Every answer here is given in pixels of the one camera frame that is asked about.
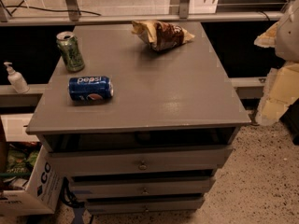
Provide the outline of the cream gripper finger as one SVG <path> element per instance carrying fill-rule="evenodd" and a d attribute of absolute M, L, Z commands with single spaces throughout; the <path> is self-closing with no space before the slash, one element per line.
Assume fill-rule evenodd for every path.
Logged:
<path fill-rule="evenodd" d="M 274 48 L 276 46 L 278 22 L 271 25 L 264 33 L 258 35 L 254 44 L 261 48 Z"/>
<path fill-rule="evenodd" d="M 271 68 L 257 108 L 256 122 L 262 126 L 278 122 L 298 99 L 299 63 L 285 62 L 279 69 Z"/>

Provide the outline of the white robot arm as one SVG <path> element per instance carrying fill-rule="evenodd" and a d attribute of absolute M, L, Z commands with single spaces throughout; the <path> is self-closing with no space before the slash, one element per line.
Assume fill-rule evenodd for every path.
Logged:
<path fill-rule="evenodd" d="M 285 61 L 281 68 L 272 68 L 268 73 L 257 108 L 256 122 L 268 126 L 278 122 L 299 99 L 299 0 L 291 2 L 281 19 L 254 44 L 274 48 L 276 56 Z"/>

